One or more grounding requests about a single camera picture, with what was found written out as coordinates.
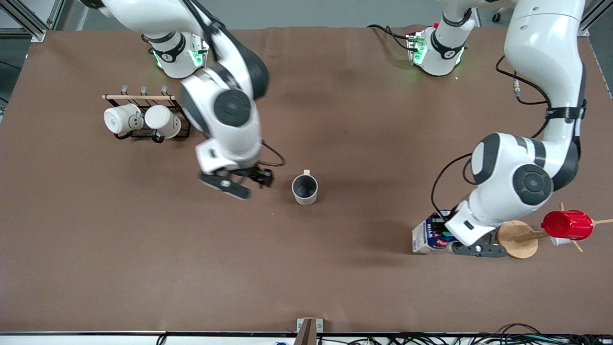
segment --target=floor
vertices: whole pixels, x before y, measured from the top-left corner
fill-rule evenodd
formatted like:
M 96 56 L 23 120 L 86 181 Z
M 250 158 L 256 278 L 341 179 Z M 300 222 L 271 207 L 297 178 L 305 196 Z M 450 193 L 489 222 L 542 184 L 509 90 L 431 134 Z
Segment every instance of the floor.
M 440 5 L 431 0 L 207 0 L 207 9 L 219 14 L 230 29 L 259 29 L 271 26 L 361 27 L 377 23 L 392 27 L 431 24 L 440 19 Z M 505 10 L 499 23 L 492 23 L 494 10 L 479 11 L 482 26 L 508 25 L 512 11 Z M 61 23 L 64 30 L 125 30 L 116 20 L 68 0 Z M 590 41 L 604 78 L 613 82 L 613 10 L 591 28 Z M 28 39 L 0 39 L 0 61 L 18 68 L 23 65 Z M 3 100 L 10 100 L 19 69 L 0 64 L 0 121 Z

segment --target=black cable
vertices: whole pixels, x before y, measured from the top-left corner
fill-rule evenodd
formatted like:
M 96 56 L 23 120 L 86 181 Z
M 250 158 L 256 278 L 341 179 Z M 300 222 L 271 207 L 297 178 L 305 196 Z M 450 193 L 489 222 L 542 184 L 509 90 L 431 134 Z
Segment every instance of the black cable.
M 400 41 L 398 41 L 398 38 L 406 40 L 406 36 L 402 36 L 402 35 L 399 35 L 399 34 L 396 34 L 396 33 L 392 32 L 392 28 L 390 28 L 389 25 L 387 25 L 385 28 L 383 28 L 381 25 L 371 24 L 371 25 L 368 25 L 367 28 L 375 28 L 375 29 L 383 30 L 384 33 L 392 36 L 394 41 L 396 41 L 396 43 L 399 46 L 401 46 L 403 49 L 408 50 L 410 52 L 416 52 L 417 51 L 417 49 L 409 48 L 409 47 L 405 46 L 404 44 L 402 44 Z
M 407 344 L 412 341 L 418 345 L 448 345 L 444 339 L 435 333 L 401 332 L 398 333 L 396 337 L 404 339 L 405 342 L 403 344 Z M 441 343 L 436 343 L 434 340 L 432 340 L 432 338 L 439 340 Z
M 366 340 L 366 341 L 368 341 L 368 340 L 370 340 L 370 339 L 368 339 L 368 338 L 364 338 L 364 339 L 358 339 L 358 340 L 350 341 L 350 342 L 348 342 L 348 343 L 347 343 L 347 345 L 356 345 L 356 344 L 357 344 L 357 343 L 359 343 L 360 341 L 365 341 L 365 340 Z
M 166 338 L 168 337 L 168 332 L 165 332 L 158 336 L 158 340 L 155 342 L 155 345 L 164 345 L 166 342 Z
M 372 336 L 368 337 L 368 340 L 373 343 L 374 345 L 383 345 L 381 343 L 379 343 L 379 341 L 377 339 L 374 339 Z
M 18 70 L 20 70 L 20 71 L 21 71 L 21 67 L 17 67 L 17 66 L 15 66 L 14 64 L 10 64 L 10 63 L 8 63 L 8 62 L 4 62 L 4 61 L 0 61 L 0 63 L 1 63 L 1 64 L 5 64 L 5 65 L 10 66 L 10 67 L 13 67 L 13 68 L 17 68 Z
M 467 160 L 466 163 L 464 163 L 464 168 L 462 168 L 462 177 L 464 178 L 464 181 L 466 181 L 468 184 L 477 185 L 477 182 L 469 180 L 468 177 L 466 176 L 466 168 L 470 164 L 470 161 L 471 159 Z
M 540 332 L 539 330 L 537 330 L 536 328 L 534 328 L 534 327 L 532 327 L 532 326 L 530 326 L 530 325 L 527 325 L 527 324 L 520 324 L 520 323 L 516 323 L 516 324 L 509 324 L 509 325 L 507 325 L 507 326 L 506 326 L 506 327 L 505 327 L 505 328 L 502 330 L 502 332 L 500 333 L 500 344 L 502 345 L 503 340 L 504 340 L 504 345 L 509 345 L 509 343 L 508 343 L 508 338 L 509 338 L 509 337 L 504 336 L 504 335 L 505 335 L 505 334 L 506 334 L 506 332 L 507 332 L 508 330 L 510 330 L 511 328 L 513 328 L 513 327 L 519 327 L 519 326 L 524 327 L 524 328 L 527 328 L 527 329 L 529 329 L 529 330 L 531 330 L 531 331 L 533 331 L 533 332 L 535 332 L 535 333 L 537 333 L 537 334 L 541 334 L 541 332 Z
M 349 344 L 346 341 L 340 341 L 340 340 L 334 340 L 334 339 L 319 338 L 319 341 L 331 341 L 333 343 Z
M 520 102 L 521 104 L 524 104 L 526 106 L 535 106 L 537 104 L 547 104 L 547 101 L 540 101 L 540 102 L 524 102 L 522 101 L 521 98 L 519 98 L 519 96 L 515 96 L 515 99 Z
M 547 125 L 549 124 L 549 119 L 545 119 L 545 122 L 543 122 L 543 125 L 538 129 L 538 131 L 536 131 L 535 134 L 532 134 L 531 138 L 534 139 L 536 137 L 538 137 L 544 130 L 545 127 L 547 127 Z
M 391 36 L 394 36 L 394 37 L 397 37 L 397 38 L 406 39 L 406 36 L 402 36 L 400 34 L 393 33 L 392 32 L 392 28 L 390 28 L 389 25 L 386 25 L 386 27 L 384 28 L 381 25 L 371 24 L 371 25 L 368 25 L 367 28 L 376 28 L 376 29 L 379 29 L 379 30 L 385 32 L 388 35 L 391 35 Z
M 257 163 L 260 165 L 264 165 L 264 166 L 284 166 L 286 162 L 285 158 L 279 153 L 277 152 L 275 149 L 273 149 L 270 145 L 266 144 L 265 141 L 262 140 L 262 145 L 265 146 L 266 148 L 268 148 L 270 151 L 272 151 L 272 153 L 274 153 L 277 157 L 279 157 L 279 159 L 281 160 L 281 163 L 271 163 L 268 161 L 258 161 Z
M 487 338 L 490 338 L 491 335 L 490 333 L 479 333 L 476 336 L 474 336 L 473 340 L 471 340 L 469 345 L 476 345 L 479 344 L 481 341 L 484 341 Z
M 502 69 L 500 69 L 500 63 L 502 63 L 502 60 L 504 60 L 505 56 L 503 55 L 498 62 L 496 63 L 496 71 L 498 73 L 502 73 L 508 77 L 511 77 L 513 79 L 517 79 L 525 84 L 528 84 L 529 86 L 533 87 L 536 91 L 538 91 L 544 98 L 545 98 L 545 102 L 547 103 L 547 107 L 551 108 L 551 100 L 549 99 L 549 97 L 547 96 L 547 94 L 545 93 L 545 91 L 542 90 L 542 88 L 540 88 L 537 84 L 530 82 L 528 80 L 525 80 L 524 78 L 520 77 L 517 75 L 517 73 L 515 75 L 507 72 L 507 71 L 503 71 Z
M 517 71 L 513 71 L 513 75 L 515 76 L 515 79 L 517 80 L 517 83 L 519 84 L 519 79 L 517 79 Z M 520 96 L 515 96 L 515 99 L 520 102 L 521 104 L 524 104 L 526 106 L 535 106 L 537 104 L 547 104 L 547 101 L 538 101 L 538 102 L 525 102 L 522 101 L 522 99 L 520 98 Z
M 182 0 L 182 1 L 185 4 L 185 6 L 188 8 L 188 10 L 192 13 L 196 21 L 198 21 L 198 24 L 200 25 L 200 28 L 202 29 L 202 32 L 204 33 L 204 36 L 205 36 L 203 38 L 205 39 L 205 41 L 207 41 L 209 49 L 213 53 L 213 59 L 215 61 L 218 61 L 219 56 L 217 55 L 217 49 L 215 49 L 215 44 L 213 44 L 213 35 L 211 35 L 210 28 L 207 27 L 207 25 L 202 20 L 202 17 L 200 16 L 200 14 L 198 14 L 198 11 L 194 7 L 194 3 L 192 2 L 192 0 Z
M 443 170 L 441 170 L 441 172 L 439 172 L 438 176 L 436 177 L 436 179 L 434 180 L 434 184 L 432 185 L 432 191 L 430 192 L 430 202 L 432 203 L 432 206 L 434 206 L 434 209 L 436 210 L 436 212 L 441 216 L 441 218 L 443 218 L 443 220 L 447 220 L 447 217 L 445 217 L 443 215 L 443 213 L 441 212 L 441 210 L 438 208 L 438 206 L 436 206 L 436 203 L 434 202 L 434 192 L 436 191 L 436 185 L 438 183 L 438 181 L 441 179 L 441 177 L 443 176 L 443 174 L 445 173 L 445 171 L 452 166 L 455 162 L 460 161 L 466 157 L 470 157 L 472 156 L 472 153 L 467 153 L 465 155 L 461 155 L 458 158 L 450 161 L 449 163 L 447 163 L 447 165 L 443 168 Z

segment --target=mug handle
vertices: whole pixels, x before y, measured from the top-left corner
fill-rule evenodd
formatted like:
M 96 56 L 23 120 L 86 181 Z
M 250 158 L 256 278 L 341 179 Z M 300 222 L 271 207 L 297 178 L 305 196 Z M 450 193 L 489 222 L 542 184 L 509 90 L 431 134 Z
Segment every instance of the mug handle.
M 158 130 L 153 130 L 151 132 L 151 140 L 157 144 L 162 144 L 164 142 L 164 136 L 158 138 Z
M 123 139 L 127 139 L 127 138 L 131 137 L 131 136 L 132 136 L 132 131 L 127 132 L 126 134 L 124 134 L 124 135 L 122 135 L 122 136 L 119 136 L 119 135 L 117 135 L 116 133 L 113 133 L 113 135 L 114 135 L 114 136 L 115 136 L 117 139 L 119 139 L 119 140 L 123 140 Z

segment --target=wooden dowel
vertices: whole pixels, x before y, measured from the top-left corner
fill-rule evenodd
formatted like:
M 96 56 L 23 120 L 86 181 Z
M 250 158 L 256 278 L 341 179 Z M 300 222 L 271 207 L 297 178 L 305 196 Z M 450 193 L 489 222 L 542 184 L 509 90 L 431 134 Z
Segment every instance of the wooden dowel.
M 546 233 L 546 232 L 542 232 L 542 233 L 529 233 L 529 234 L 525 234 L 522 236 L 519 236 L 518 238 L 515 239 L 515 242 L 526 242 L 526 241 L 530 241 L 532 239 L 539 239 L 539 238 L 545 238 L 545 237 L 549 237 L 550 234 Z
M 613 219 L 594 220 L 594 225 L 605 223 L 613 223 Z
M 102 95 L 102 99 L 106 99 L 106 100 L 109 100 L 109 99 L 142 99 L 142 100 L 147 100 L 147 101 L 174 101 L 176 100 L 176 97 L 174 97 L 174 95 L 170 95 L 170 96 Z
M 577 250 L 578 250 L 579 252 L 582 252 L 582 253 L 583 253 L 583 249 L 581 249 L 581 246 L 579 245 L 579 243 L 577 243 L 577 241 L 575 241 L 575 240 L 571 240 L 571 242 L 572 242 L 572 244 L 575 246 L 575 248 L 577 248 Z

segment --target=mug rack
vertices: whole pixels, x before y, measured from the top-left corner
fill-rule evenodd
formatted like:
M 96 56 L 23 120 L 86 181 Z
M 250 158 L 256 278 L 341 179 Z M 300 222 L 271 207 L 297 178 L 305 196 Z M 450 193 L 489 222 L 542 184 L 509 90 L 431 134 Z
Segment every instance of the mug rack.
M 174 95 L 168 94 L 168 87 L 166 85 L 162 87 L 160 95 L 151 96 L 147 94 L 147 87 L 142 87 L 140 89 L 140 95 L 129 95 L 128 86 L 124 85 L 121 87 L 119 95 L 105 94 L 102 95 L 102 99 L 107 100 L 113 107 L 119 107 L 132 103 L 139 107 L 140 113 L 137 115 L 139 117 L 144 117 L 145 113 L 150 107 L 155 105 L 163 105 L 181 120 L 181 130 L 175 137 L 173 137 L 173 139 L 185 139 L 189 137 L 189 133 L 191 132 L 191 124 L 183 113 L 181 105 L 179 102 L 177 102 L 177 98 Z M 140 130 L 133 130 L 122 136 L 114 134 L 114 136 L 119 140 L 127 138 L 151 138 L 153 142 L 158 144 L 161 144 L 164 141 L 164 137 L 157 136 L 156 131 L 149 128 L 146 124 L 143 124 L 143 128 Z

